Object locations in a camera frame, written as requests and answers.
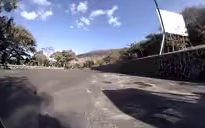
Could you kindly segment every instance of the hill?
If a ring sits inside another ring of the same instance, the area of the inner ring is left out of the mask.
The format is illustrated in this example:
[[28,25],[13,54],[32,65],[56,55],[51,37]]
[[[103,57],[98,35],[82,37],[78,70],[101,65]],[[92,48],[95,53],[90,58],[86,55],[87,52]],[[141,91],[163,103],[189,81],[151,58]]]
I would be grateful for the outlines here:
[[83,58],[83,57],[92,57],[92,56],[108,56],[112,52],[116,52],[119,50],[121,50],[121,49],[95,50],[95,51],[79,54],[77,57]]

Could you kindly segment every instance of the road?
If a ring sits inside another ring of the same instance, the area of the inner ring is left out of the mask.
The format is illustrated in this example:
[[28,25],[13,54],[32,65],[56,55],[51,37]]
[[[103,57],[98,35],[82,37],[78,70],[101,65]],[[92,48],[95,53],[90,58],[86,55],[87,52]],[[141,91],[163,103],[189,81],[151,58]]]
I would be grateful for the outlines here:
[[205,84],[92,70],[0,70],[8,128],[205,128]]

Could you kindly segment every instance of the metal pole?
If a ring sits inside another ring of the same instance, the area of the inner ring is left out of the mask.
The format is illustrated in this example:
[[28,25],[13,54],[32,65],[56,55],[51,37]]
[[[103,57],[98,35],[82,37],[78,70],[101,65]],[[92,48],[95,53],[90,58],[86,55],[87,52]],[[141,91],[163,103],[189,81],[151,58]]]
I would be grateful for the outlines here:
[[158,14],[158,17],[159,17],[159,20],[160,20],[160,25],[161,25],[162,32],[163,32],[163,39],[162,39],[162,43],[161,43],[161,47],[160,47],[160,55],[161,55],[163,53],[163,47],[164,47],[164,43],[165,43],[165,39],[166,39],[166,31],[165,31],[165,28],[164,28],[163,19],[162,19],[162,16],[161,16],[160,9],[159,9],[159,6],[157,4],[157,1],[154,0],[154,2],[155,2],[155,5],[156,5],[156,11],[157,11],[157,14]]

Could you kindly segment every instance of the billboard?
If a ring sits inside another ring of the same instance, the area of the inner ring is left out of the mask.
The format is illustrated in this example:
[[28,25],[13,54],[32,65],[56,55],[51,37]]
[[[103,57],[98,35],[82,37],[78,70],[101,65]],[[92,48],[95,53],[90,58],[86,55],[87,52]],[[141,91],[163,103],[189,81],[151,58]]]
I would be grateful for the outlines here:
[[188,36],[184,18],[181,14],[160,10],[164,28],[167,33]]

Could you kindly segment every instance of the blue sky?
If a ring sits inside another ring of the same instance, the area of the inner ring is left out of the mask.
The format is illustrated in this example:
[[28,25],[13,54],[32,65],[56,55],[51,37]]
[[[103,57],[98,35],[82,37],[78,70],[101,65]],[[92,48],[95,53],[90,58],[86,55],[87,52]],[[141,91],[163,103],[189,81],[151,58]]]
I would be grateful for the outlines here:
[[[174,12],[205,3],[157,1],[161,9]],[[77,54],[126,47],[159,28],[153,0],[22,0],[12,16],[32,32],[39,49],[72,49]]]

